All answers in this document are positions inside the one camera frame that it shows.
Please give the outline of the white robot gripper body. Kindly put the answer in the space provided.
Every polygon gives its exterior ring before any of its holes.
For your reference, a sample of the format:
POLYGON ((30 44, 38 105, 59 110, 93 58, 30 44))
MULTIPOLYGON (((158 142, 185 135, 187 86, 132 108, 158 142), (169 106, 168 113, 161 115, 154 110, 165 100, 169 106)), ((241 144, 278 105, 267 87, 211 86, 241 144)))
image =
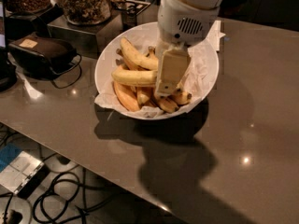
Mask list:
POLYGON ((161 0, 157 56, 161 58, 172 44, 190 47, 203 41, 219 9, 220 0, 161 0))

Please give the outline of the cream flat gripper finger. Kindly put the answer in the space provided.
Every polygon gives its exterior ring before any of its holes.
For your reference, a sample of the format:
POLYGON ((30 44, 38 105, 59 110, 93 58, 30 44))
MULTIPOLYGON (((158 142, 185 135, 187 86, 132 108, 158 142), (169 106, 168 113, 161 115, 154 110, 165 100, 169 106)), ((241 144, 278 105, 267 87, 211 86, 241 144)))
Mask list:
POLYGON ((184 77, 190 62, 191 56, 187 50, 165 50, 159 61, 156 93, 162 96, 172 94, 184 77))

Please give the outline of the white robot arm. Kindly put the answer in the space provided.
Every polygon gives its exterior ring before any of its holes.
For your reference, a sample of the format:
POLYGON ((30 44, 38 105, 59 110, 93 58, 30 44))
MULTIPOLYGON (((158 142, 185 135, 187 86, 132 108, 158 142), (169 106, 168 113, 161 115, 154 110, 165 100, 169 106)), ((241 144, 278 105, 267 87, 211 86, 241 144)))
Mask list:
POLYGON ((206 39, 222 0, 161 0, 156 46, 158 95, 172 94, 184 77, 191 55, 188 47, 206 39))

